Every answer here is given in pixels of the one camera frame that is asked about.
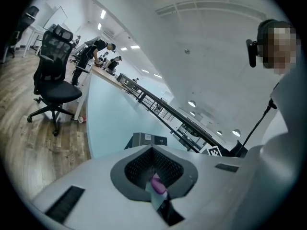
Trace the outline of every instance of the black t-shirt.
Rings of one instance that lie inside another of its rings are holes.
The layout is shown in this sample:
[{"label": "black t-shirt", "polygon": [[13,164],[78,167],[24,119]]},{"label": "black t-shirt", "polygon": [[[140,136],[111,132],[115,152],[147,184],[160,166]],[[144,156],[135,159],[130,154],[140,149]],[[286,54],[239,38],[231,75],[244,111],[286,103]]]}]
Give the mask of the black t-shirt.
[{"label": "black t-shirt", "polygon": [[117,66],[117,61],[115,61],[114,59],[110,59],[110,61],[111,63],[107,68],[113,70],[115,66]]},{"label": "black t-shirt", "polygon": [[86,54],[89,59],[93,59],[95,49],[98,49],[98,51],[100,51],[104,49],[106,45],[107,43],[105,41],[102,41],[101,39],[97,40],[96,42],[94,42],[93,45],[86,48],[82,54]]}]

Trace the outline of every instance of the wooden floor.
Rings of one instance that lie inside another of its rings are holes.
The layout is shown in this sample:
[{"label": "wooden floor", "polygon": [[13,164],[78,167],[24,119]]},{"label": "wooden floor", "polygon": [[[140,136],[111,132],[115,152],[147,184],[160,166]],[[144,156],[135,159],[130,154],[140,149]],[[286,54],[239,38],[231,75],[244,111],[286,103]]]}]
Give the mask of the wooden floor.
[{"label": "wooden floor", "polygon": [[[33,74],[39,58],[29,49],[16,51],[12,59],[0,65],[0,157],[16,189],[32,199],[45,186],[59,179],[82,162],[90,159],[86,123],[60,116],[60,133],[52,135],[53,124],[46,115],[27,116],[40,107],[33,99]],[[70,81],[74,65],[67,64],[66,80]],[[63,105],[74,112],[77,103]]]}]

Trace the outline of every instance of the black cable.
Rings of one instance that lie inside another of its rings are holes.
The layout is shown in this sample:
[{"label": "black cable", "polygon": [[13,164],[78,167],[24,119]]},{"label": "black cable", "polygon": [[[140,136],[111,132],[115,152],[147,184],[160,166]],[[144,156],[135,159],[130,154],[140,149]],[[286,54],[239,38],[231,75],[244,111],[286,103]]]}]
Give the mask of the black cable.
[{"label": "black cable", "polygon": [[258,123],[256,123],[255,127],[252,129],[252,131],[250,132],[250,134],[248,135],[248,137],[245,139],[243,145],[241,146],[241,148],[236,152],[235,157],[237,156],[237,154],[241,151],[241,149],[245,146],[245,144],[247,143],[248,139],[250,138],[250,136],[253,134],[253,132],[255,131],[255,129],[258,127],[258,125],[261,123],[261,121],[264,119],[265,115],[269,112],[269,110],[273,108],[273,109],[277,109],[276,105],[274,104],[273,100],[270,99],[269,104],[267,106],[267,109],[264,111],[261,119],[258,121]]}]

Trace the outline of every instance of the table leg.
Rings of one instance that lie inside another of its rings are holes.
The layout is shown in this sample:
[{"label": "table leg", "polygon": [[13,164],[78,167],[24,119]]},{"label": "table leg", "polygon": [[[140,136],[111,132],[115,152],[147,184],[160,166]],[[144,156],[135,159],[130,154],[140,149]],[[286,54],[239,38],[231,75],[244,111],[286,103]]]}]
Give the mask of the table leg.
[{"label": "table leg", "polygon": [[42,42],[40,42],[40,44],[39,44],[39,46],[38,46],[38,48],[37,48],[37,51],[36,51],[36,53],[35,53],[36,56],[37,56],[37,54],[38,54],[38,52],[39,52],[41,46],[42,46]]},{"label": "table leg", "polygon": [[78,104],[77,111],[76,111],[75,116],[74,116],[74,120],[78,120],[81,108],[82,108],[83,103],[84,103],[84,101],[85,101],[85,99],[87,97],[88,91],[90,89],[91,75],[92,75],[92,73],[88,74],[86,76],[86,79],[84,80],[84,86],[82,88],[82,96],[77,100],[77,102],[79,104]]},{"label": "table leg", "polygon": [[36,34],[36,32],[34,31],[33,36],[32,36],[32,38],[31,38],[31,40],[30,40],[30,43],[29,43],[29,46],[28,46],[28,49],[27,49],[27,50],[29,50],[29,48],[30,48],[30,46],[31,46],[31,42],[32,42],[33,38],[35,37],[35,34]]},{"label": "table leg", "polygon": [[32,31],[32,32],[31,32],[31,35],[30,35],[30,37],[29,37],[29,39],[28,39],[28,42],[27,42],[27,44],[26,44],[26,46],[25,46],[25,48],[24,48],[24,55],[23,55],[23,57],[25,57],[25,54],[26,54],[26,52],[27,52],[27,50],[28,50],[28,48],[29,48],[29,46],[30,46],[30,44],[31,44],[31,41],[32,41],[32,39],[33,39],[33,37],[34,37],[34,34],[35,34],[35,31]]}]

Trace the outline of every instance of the chair mesh backrest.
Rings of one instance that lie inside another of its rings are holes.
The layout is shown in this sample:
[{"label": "chair mesh backrest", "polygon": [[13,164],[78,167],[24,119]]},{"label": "chair mesh backrest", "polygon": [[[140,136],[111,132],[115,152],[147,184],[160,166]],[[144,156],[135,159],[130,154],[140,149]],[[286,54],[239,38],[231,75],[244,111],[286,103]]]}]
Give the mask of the chair mesh backrest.
[{"label": "chair mesh backrest", "polygon": [[42,40],[41,55],[54,60],[53,63],[40,61],[42,81],[62,81],[65,79],[66,64],[72,50],[72,33],[59,25],[53,32],[46,31]]},{"label": "chair mesh backrest", "polygon": [[145,189],[146,182],[157,173],[163,185],[169,187],[183,175],[183,167],[154,148],[129,162],[125,175],[129,181]]}]

